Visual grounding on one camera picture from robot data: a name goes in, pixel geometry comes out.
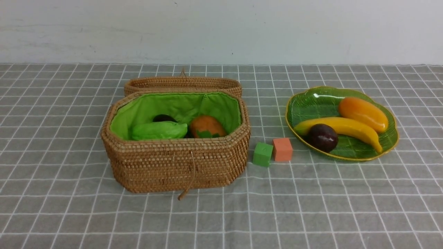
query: wicker basket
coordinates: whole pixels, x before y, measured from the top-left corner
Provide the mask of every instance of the wicker basket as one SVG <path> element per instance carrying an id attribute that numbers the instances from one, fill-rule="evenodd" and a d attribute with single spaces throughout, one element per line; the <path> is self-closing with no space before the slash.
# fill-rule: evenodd
<path id="1" fill-rule="evenodd" d="M 242 88 L 238 81 L 228 78 L 189 77 L 184 70 L 178 77 L 148 77 L 131 79 L 124 85 L 124 95 L 143 90 L 189 88 L 190 90 L 207 89 L 225 90 L 237 97 L 241 97 Z"/>
<path id="2" fill-rule="evenodd" d="M 231 184 L 246 168 L 251 126 L 244 101 L 239 102 L 241 125 L 219 138 L 125 141 L 110 131 L 117 110 L 146 93 L 214 92 L 209 89 L 157 89 L 130 94 L 111 106 L 101 138 L 117 182 L 133 193 L 177 191 L 181 200 L 190 189 Z"/>

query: dark purple plum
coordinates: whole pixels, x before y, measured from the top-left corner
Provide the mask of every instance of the dark purple plum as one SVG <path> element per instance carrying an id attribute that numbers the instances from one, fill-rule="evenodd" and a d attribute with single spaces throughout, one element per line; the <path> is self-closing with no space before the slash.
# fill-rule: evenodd
<path id="1" fill-rule="evenodd" d="M 329 153 L 338 144 L 338 135 L 335 130 L 326 124 L 315 124 L 307 134 L 307 142 L 313 147 Z"/>

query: toy papaya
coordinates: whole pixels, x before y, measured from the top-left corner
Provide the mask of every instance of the toy papaya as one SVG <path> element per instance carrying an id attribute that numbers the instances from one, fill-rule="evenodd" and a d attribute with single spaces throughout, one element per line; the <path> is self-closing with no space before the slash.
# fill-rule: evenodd
<path id="1" fill-rule="evenodd" d="M 227 135 L 223 125 L 209 115 L 200 115 L 192 120 L 190 130 L 195 138 L 214 138 Z"/>
<path id="2" fill-rule="evenodd" d="M 138 124 L 132 128 L 132 140 L 179 139 L 188 131 L 187 124 L 172 121 Z"/>
<path id="3" fill-rule="evenodd" d="M 346 97 L 340 101 L 338 112 L 342 117 L 360 121 L 377 133 L 388 129 L 388 118 L 375 105 L 357 97 Z"/>

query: orange cube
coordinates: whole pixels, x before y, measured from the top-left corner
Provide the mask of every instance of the orange cube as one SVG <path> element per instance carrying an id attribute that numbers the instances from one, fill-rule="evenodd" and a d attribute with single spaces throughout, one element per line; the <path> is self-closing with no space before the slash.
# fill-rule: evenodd
<path id="1" fill-rule="evenodd" d="M 292 145 L 289 138 L 275 138 L 272 140 L 274 149 L 272 155 L 274 156 L 274 161 L 284 162 L 291 161 L 292 159 Z"/>

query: leaf-shaped plate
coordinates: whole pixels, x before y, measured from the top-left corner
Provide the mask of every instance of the leaf-shaped plate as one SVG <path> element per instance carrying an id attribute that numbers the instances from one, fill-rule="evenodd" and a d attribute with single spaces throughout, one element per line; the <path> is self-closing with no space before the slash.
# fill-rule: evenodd
<path id="1" fill-rule="evenodd" d="M 338 105 L 340 101 L 345 97 L 351 96 L 364 99 L 374 104 L 388 117 L 388 130 L 379 134 L 379 141 L 383 148 L 381 154 L 377 154 L 370 145 L 345 135 L 339 135 L 337 147 L 331 152 L 326 153 L 308 144 L 303 137 L 294 131 L 294 127 L 304 120 L 319 117 L 339 117 Z M 393 114 L 365 94 L 351 89 L 319 86 L 308 89 L 306 92 L 295 94 L 289 99 L 286 106 L 286 123 L 295 136 L 311 149 L 324 155 L 347 161 L 362 162 L 379 158 L 394 149 L 399 141 L 399 134 Z"/>

